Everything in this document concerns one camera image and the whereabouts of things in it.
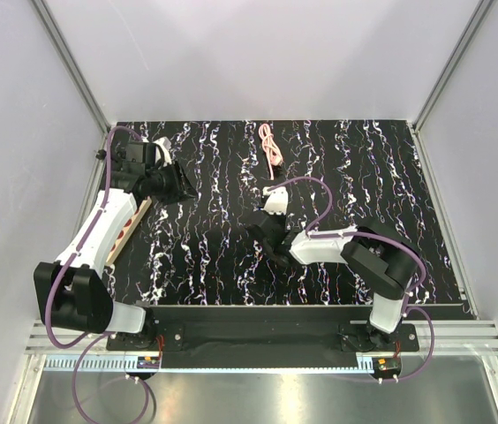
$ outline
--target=white object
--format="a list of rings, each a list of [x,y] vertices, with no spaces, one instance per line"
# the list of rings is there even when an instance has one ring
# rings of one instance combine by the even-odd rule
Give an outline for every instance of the white object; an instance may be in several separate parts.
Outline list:
[[[404,298],[391,300],[375,293],[373,296],[373,310],[369,322],[373,327],[385,333],[392,333],[402,319],[402,304]]]
[[[162,147],[162,154],[164,156],[163,162],[164,165],[169,165],[172,163],[172,159],[170,158],[170,140],[167,137],[161,137],[153,141],[154,144],[158,144]],[[156,150],[155,161],[158,161],[160,157],[159,149]]]
[[[145,323],[145,309],[114,302],[114,312],[106,331],[139,333]]]
[[[347,263],[342,257],[343,246],[349,243],[352,237],[341,237],[344,232],[356,231],[357,226],[352,225],[344,230],[335,231],[310,231],[310,235],[333,235],[333,238],[310,238],[306,232],[300,232],[292,241],[290,254],[303,265],[314,262]]]
[[[96,212],[100,210],[104,191],[98,193],[98,197],[92,212],[88,215],[87,220],[82,224],[79,233],[76,235],[71,244],[58,255],[57,260],[61,265],[68,261],[71,254],[76,252],[77,244],[82,240],[87,228],[94,219]],[[108,203],[102,212],[102,216],[96,223],[96,226],[88,236],[88,239],[79,255],[72,262],[72,267],[79,268],[82,265],[88,265],[94,269],[98,276],[102,275],[104,264],[108,259],[108,254],[114,246],[117,235],[124,228],[125,223],[133,216],[137,210],[137,204],[132,194],[124,192],[121,189],[110,188]]]
[[[263,210],[271,215],[286,215],[288,207],[288,192],[286,187],[278,187],[271,190],[270,187],[263,189],[263,195],[268,196]]]

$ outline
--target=white wall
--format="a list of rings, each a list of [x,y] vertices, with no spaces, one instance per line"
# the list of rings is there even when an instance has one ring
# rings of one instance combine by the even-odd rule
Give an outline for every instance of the white wall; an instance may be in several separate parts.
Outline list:
[[[48,0],[111,121],[414,119],[478,0]]]
[[[422,137],[479,312],[498,325],[498,2]]]
[[[33,270],[70,242],[100,140],[29,2],[0,0],[0,422],[38,315]]]

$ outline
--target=coiled pink cord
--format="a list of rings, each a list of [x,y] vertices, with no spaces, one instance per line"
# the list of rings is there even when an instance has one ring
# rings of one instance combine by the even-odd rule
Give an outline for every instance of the coiled pink cord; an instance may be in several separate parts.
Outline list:
[[[267,156],[270,179],[275,179],[273,166],[279,166],[283,162],[283,154],[281,153],[281,149],[278,148],[273,140],[273,132],[271,131],[269,124],[262,124],[259,127],[259,137],[261,139],[263,151]]]

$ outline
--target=black mounting plate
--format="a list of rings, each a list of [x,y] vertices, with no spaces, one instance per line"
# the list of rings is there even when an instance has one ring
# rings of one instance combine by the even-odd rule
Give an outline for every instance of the black mounting plate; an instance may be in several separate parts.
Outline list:
[[[182,350],[182,342],[184,339],[185,327],[182,324],[169,322],[161,324],[157,327],[157,335],[163,337],[165,352],[178,352]],[[108,339],[106,345],[108,351],[158,351],[159,345],[156,339],[146,340],[139,335],[117,333],[115,339]]]
[[[342,338],[341,346],[344,352],[394,352],[396,343],[388,343],[377,349],[365,337],[366,323],[348,323],[339,326],[339,334],[353,338],[353,343],[345,342]],[[401,352],[419,352],[418,334],[414,324],[401,324],[396,331],[396,340],[400,341]]]

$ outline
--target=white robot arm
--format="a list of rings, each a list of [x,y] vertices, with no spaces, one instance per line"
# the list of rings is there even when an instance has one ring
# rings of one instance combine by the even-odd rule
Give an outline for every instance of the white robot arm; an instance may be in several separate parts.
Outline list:
[[[416,247],[394,229],[373,219],[335,231],[310,231],[308,234],[299,230],[286,231],[286,189],[266,188],[263,192],[263,208],[253,211],[245,227],[263,246],[265,254],[283,266],[315,262],[348,264],[373,289],[369,324],[384,335],[393,333],[403,318],[406,290],[417,269],[411,254],[404,250],[419,255]],[[355,236],[360,233],[394,240],[404,248]]]
[[[107,201],[100,191],[71,244],[56,261],[37,266],[34,284],[43,322],[53,282],[65,269],[50,311],[52,327],[132,334],[145,329],[146,309],[113,301],[103,286],[102,271],[119,232],[146,197],[170,204],[197,196],[182,167],[171,161],[169,148],[167,138],[130,141],[124,159],[110,173]]]

